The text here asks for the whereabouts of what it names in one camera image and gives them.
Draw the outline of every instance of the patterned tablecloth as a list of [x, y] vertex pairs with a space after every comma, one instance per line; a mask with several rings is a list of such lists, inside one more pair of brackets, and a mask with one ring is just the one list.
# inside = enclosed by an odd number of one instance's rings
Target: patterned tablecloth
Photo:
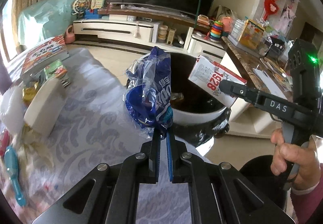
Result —
[[[125, 88], [118, 79], [87, 49], [74, 49], [70, 54], [64, 61], [72, 80], [68, 100], [51, 135], [43, 139], [52, 153], [54, 168], [48, 169], [36, 158], [30, 178], [20, 174], [29, 201], [24, 208], [17, 205], [8, 177], [0, 177], [0, 188], [23, 223], [32, 223], [99, 163], [121, 163], [148, 141], [124, 108]], [[12, 76], [20, 73], [22, 61], [23, 57], [15, 61]], [[198, 155], [193, 146], [186, 146]], [[165, 141], [161, 144], [158, 184], [140, 186], [136, 223], [191, 223], [187, 184], [169, 182]]]

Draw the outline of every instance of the white cuff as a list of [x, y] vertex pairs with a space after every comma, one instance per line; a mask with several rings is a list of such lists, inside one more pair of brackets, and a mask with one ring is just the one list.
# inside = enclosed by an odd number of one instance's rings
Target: white cuff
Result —
[[306, 195], [306, 194], [309, 194], [309, 193], [311, 193], [317, 186], [318, 186], [318, 184], [319, 184], [320, 182], [318, 182], [315, 186], [313, 186], [313, 187], [310, 187], [310, 188], [308, 188], [308, 189], [305, 189], [305, 190], [297, 190], [297, 189], [295, 189], [295, 188], [291, 188], [291, 191], [293, 192], [293, 194], [295, 194], [295, 195]]

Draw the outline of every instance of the green light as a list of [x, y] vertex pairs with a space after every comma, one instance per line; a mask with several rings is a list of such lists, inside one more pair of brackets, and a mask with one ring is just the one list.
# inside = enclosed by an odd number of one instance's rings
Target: green light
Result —
[[318, 60], [317, 60], [316, 58], [314, 58], [313, 56], [310, 56], [309, 58], [311, 59], [311, 61], [312, 61], [313, 63], [317, 63], [317, 62], [318, 62]]

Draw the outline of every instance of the pink cloth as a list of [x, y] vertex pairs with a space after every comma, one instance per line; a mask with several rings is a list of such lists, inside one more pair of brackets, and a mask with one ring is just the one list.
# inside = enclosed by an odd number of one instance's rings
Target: pink cloth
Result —
[[306, 223], [323, 199], [323, 164], [321, 164], [321, 172], [320, 182], [311, 193], [305, 195], [290, 193], [298, 224]]

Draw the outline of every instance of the human hand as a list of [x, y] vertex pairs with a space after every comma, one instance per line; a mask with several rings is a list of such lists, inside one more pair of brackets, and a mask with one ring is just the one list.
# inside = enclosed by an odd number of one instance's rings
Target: human hand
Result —
[[315, 186], [321, 178], [321, 168], [318, 160], [316, 144], [313, 137], [310, 138], [308, 148], [287, 144], [284, 141], [282, 129], [276, 129], [270, 138], [276, 144], [273, 162], [270, 166], [274, 175], [278, 176], [287, 169], [286, 161], [299, 164], [298, 175], [293, 187], [297, 190], [306, 190]]

